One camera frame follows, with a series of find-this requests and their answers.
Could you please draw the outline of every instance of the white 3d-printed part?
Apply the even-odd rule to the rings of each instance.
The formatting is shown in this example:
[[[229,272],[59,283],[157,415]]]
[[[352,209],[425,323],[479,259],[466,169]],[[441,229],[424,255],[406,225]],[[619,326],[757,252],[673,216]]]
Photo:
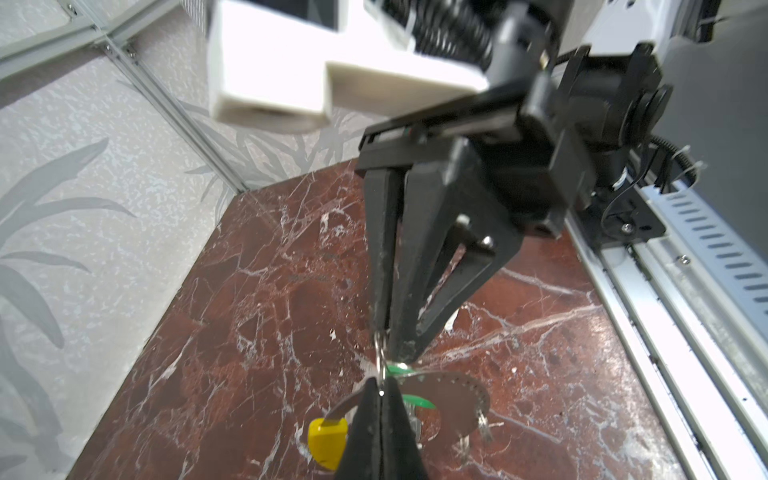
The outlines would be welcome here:
[[[393,45],[362,2],[341,31],[222,0],[208,39],[208,101],[223,123],[278,133],[327,125],[333,105],[388,117],[488,88],[479,68]]]
[[[607,0],[587,30],[582,45],[590,55],[629,55],[640,41],[654,43],[664,62],[682,0]]]

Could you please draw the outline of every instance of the wall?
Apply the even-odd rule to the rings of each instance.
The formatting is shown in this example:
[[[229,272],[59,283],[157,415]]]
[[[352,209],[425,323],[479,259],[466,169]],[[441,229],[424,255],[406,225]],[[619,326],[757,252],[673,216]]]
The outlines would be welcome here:
[[[232,197],[126,84],[85,52],[0,89],[3,480],[64,478]]]
[[[207,110],[205,37],[181,8],[143,31],[135,48],[250,188],[357,157],[363,131],[380,119],[337,108],[331,126],[306,135],[276,135],[213,122]]]

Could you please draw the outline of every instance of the red marble surface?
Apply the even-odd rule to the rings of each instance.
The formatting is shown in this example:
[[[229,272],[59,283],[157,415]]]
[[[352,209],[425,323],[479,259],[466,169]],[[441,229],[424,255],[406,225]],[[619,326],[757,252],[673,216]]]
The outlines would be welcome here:
[[[306,428],[373,371],[361,186],[342,164],[236,198],[69,478],[331,478]],[[463,464],[425,424],[430,478],[684,477],[567,237],[526,240],[418,367],[492,398]]]

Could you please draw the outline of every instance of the metal frame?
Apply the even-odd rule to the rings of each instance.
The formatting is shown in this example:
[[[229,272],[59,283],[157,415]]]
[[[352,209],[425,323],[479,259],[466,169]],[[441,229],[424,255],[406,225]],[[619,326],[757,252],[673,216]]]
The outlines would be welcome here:
[[[765,478],[739,422],[630,252],[607,248],[600,258],[717,477]]]
[[[677,328],[715,383],[758,455],[763,462],[768,463],[768,417],[653,252],[642,243],[634,245],[633,249]]]
[[[176,98],[138,61],[127,43],[177,6],[178,0],[140,0],[112,21],[102,18],[87,0],[59,0],[69,24],[0,48],[0,81],[72,51],[100,45],[104,53],[163,115],[178,134],[235,193],[247,189]]]
[[[694,191],[643,195],[762,333],[768,351],[768,265]]]
[[[676,402],[670,396],[664,380],[651,361],[643,340],[625,312],[624,305],[619,300],[613,283],[605,272],[603,263],[587,245],[584,235],[578,229],[573,213],[566,216],[565,225],[576,247],[581,264],[592,279],[595,290],[598,292],[603,306],[614,324],[616,333],[624,345],[624,351],[626,351],[627,357],[634,367],[634,371],[637,373],[637,377],[648,395],[664,431],[667,433],[672,448],[677,453],[686,476],[690,480],[714,478],[709,465],[699,452],[693,433],[683,420]]]
[[[121,48],[107,37],[104,53],[223,181],[235,192],[247,190],[240,176],[221,157],[210,139],[200,131],[176,98],[167,93],[162,84],[135,58],[129,48]]]
[[[0,48],[0,81],[93,45],[103,36],[91,20],[77,17],[63,27],[6,45]]]
[[[768,412],[768,358],[762,349],[763,337],[672,230],[646,245]]]

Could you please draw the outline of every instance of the green tag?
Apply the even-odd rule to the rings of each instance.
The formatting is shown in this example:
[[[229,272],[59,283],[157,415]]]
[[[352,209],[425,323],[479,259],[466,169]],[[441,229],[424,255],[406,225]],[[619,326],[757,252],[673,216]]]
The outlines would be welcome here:
[[[408,367],[402,367],[396,364],[387,365],[386,366],[387,372],[389,372],[391,375],[397,376],[397,375],[405,375],[406,373],[415,373],[415,370],[411,370]],[[435,404],[430,402],[427,399],[423,399],[420,396],[416,395],[403,395],[402,401],[405,403],[410,403],[413,406],[422,407],[424,409],[434,409]]]
[[[413,406],[422,407],[424,409],[434,409],[435,408],[435,404],[434,403],[430,402],[427,399],[423,399],[420,396],[416,396],[416,395],[405,394],[404,396],[402,396],[402,401],[405,402],[405,403],[410,403]]]

